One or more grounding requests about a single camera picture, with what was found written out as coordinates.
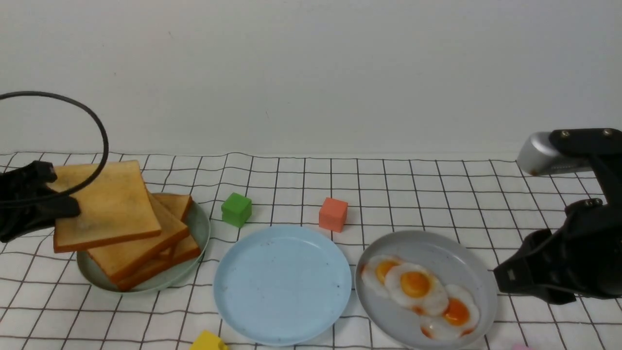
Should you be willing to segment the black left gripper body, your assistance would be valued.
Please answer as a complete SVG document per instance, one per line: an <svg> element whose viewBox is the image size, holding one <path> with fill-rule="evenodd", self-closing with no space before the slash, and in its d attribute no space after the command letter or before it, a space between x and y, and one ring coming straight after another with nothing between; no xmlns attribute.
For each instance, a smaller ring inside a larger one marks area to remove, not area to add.
<svg viewBox="0 0 622 350"><path fill-rule="evenodd" d="M3 173L0 177L1 201L39 199L57 192L48 184L57 175L50 162L33 161L22 168ZM62 196L29 205L6 206L0 210L0 239L3 243L44 228L51 228L57 219L74 218L81 213L78 201Z"/></svg>

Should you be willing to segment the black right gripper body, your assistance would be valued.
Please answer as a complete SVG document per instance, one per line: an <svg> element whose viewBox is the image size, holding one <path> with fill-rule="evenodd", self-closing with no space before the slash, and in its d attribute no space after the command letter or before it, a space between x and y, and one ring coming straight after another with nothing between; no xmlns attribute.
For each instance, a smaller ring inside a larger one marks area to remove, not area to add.
<svg viewBox="0 0 622 350"><path fill-rule="evenodd" d="M500 292L548 304L577 296L615 299L622 294L622 210L593 198L565 209L556 232L527 235L518 251L493 271Z"/></svg>

